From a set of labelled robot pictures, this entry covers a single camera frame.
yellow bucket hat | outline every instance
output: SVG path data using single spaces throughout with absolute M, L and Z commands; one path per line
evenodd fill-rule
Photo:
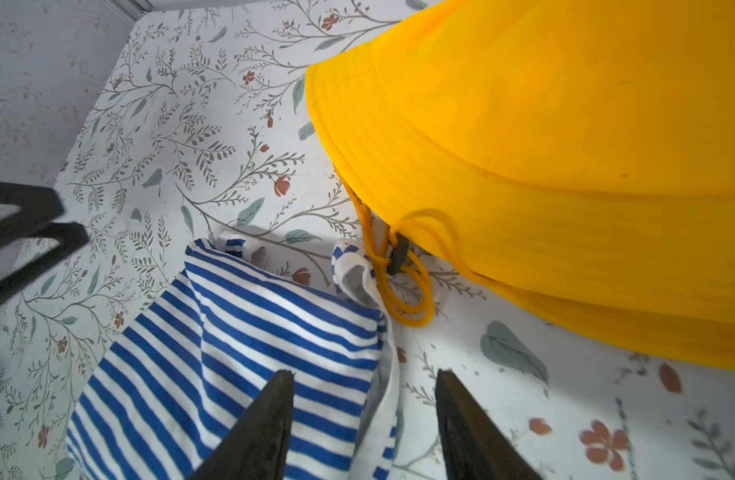
M 306 101 L 392 243 L 568 330 L 735 369 L 735 0 L 448 0 L 309 67 Z

red flower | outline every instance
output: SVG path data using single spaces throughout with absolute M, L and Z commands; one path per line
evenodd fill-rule
M 602 465 L 609 463 L 613 472 L 623 472 L 623 458 L 618 450 L 629 449 L 629 437 L 623 430 L 615 430 L 612 437 L 604 423 L 592 422 L 591 430 L 584 430 L 580 435 L 581 443 L 586 448 L 586 458 L 591 463 Z
M 299 268 L 298 270 L 296 270 L 293 274 L 293 281 L 300 283 L 301 285 L 308 286 L 309 282 L 311 281 L 311 274 L 309 274 L 309 269 Z
M 277 197 L 281 197 L 282 195 L 285 195 L 287 191 L 290 189 L 290 182 L 286 180 L 287 176 L 282 175 L 281 177 L 277 178 L 274 182 L 274 193 Z
M 334 24 L 338 23 L 338 20 L 340 20 L 338 15 L 331 13 L 329 17 L 326 17 L 322 21 L 322 28 L 324 28 L 325 30 L 330 30 L 331 28 L 333 28 Z
M 548 435 L 552 428 L 546 424 L 543 418 L 530 418 L 528 425 L 535 435 Z
M 63 337 L 63 340 L 58 341 L 58 353 L 64 353 L 68 347 L 68 339 Z
M 44 448 L 47 446 L 47 432 L 50 431 L 50 428 L 48 428 L 46 425 L 42 426 L 42 430 L 37 435 L 37 438 L 39 439 L 39 443 L 37 444 L 37 447 Z

drawstring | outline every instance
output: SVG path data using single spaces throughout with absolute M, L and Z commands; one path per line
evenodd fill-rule
M 420 327 L 428 325 L 429 322 L 431 322 L 431 319 L 434 318 L 434 300 L 431 293 L 431 276 L 418 256 L 413 252 L 408 251 L 407 257 L 411 259 L 411 263 L 416 268 L 403 264 L 402 272 L 409 275 L 420 288 L 420 303 L 418 305 L 408 305 L 391 290 L 389 276 L 386 272 L 386 267 L 389 266 L 389 263 L 391 262 L 387 258 L 387 251 L 389 249 L 389 243 L 391 243 L 394 248 L 399 244 L 397 232 L 400 228 L 407 231 L 407 227 L 411 226 L 416 230 L 423 230 L 437 243 L 439 249 L 442 251 L 442 255 L 444 255 L 444 258 L 449 261 L 453 268 L 456 269 L 459 274 L 465 276 L 472 282 L 479 283 L 484 286 L 495 286 L 499 283 L 491 278 L 479 275 L 470 270 L 468 266 L 460 260 L 456 252 L 449 248 L 447 242 L 445 242 L 431 226 L 416 219 L 400 220 L 396 224 L 387 228 L 383 234 L 381 249 L 376 251 L 375 236 L 373 235 L 373 226 L 371 223 L 372 212 L 370 207 L 365 205 L 362 200 L 354 194 L 354 191 L 349 187 L 349 184 L 346 183 L 343 177 L 341 177 L 340 172 L 338 172 L 337 169 L 335 170 L 335 173 L 340 178 L 343 188 L 345 188 L 346 192 L 349 194 L 349 198 L 351 198 L 351 201 L 354 204 L 354 209 L 356 209 L 356 215 L 360 218 L 365 251 L 373 262 L 376 282 L 378 283 L 378 292 L 381 294 L 381 298 L 383 298 L 383 303 L 386 305 L 386 309 L 396 321 L 406 326 Z M 423 312 L 423 317 L 418 320 L 405 316 L 405 314 L 416 315 L 420 312 Z

black object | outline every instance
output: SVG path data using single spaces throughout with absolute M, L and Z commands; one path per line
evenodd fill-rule
M 411 242 L 406 236 L 397 234 L 397 246 L 391 250 L 389 255 L 389 266 L 386 267 L 386 273 L 389 275 L 399 274 L 402 270 L 402 264 L 407 258 L 407 251 L 411 248 Z
M 449 480 L 541 480 L 453 372 L 439 370 L 435 395 Z
M 292 372 L 276 372 L 189 480 L 282 480 L 294 393 Z
M 24 286 L 50 270 L 88 242 L 80 224 L 51 224 L 63 214 L 63 206 L 52 188 L 0 182 L 0 204 L 16 205 L 20 210 L 0 220 L 0 248 L 26 237 L 53 238 L 58 246 L 44 253 L 17 272 L 0 280 L 0 305 Z

yellow hat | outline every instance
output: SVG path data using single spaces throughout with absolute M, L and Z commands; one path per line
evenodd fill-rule
M 306 99 L 424 249 L 568 330 L 735 369 L 735 0 L 448 0 L 309 67 Z

